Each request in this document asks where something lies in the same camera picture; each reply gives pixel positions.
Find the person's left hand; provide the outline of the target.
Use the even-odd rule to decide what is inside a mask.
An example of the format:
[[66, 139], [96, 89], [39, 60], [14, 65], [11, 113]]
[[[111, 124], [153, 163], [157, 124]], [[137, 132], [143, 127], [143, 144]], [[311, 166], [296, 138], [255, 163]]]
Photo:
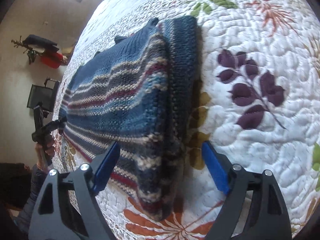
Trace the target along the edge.
[[45, 139], [45, 144], [35, 144], [35, 151], [37, 153], [36, 166], [43, 172], [49, 171], [49, 166], [52, 164], [52, 158], [55, 155], [55, 140], [52, 135], [48, 135]]

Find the person's left forearm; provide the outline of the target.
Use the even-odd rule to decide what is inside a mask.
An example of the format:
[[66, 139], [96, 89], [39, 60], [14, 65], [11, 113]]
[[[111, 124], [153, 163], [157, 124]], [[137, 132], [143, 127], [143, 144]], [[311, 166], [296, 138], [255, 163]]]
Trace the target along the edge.
[[24, 205], [22, 211], [15, 218], [14, 222], [19, 228], [20, 232], [23, 233], [24, 237], [28, 238], [28, 232], [30, 227], [30, 221], [33, 214], [34, 206], [37, 201], [37, 197], [41, 190], [41, 187], [46, 179], [46, 172], [43, 172], [35, 164], [31, 173], [31, 186], [30, 186], [30, 195], [27, 199], [26, 204]]

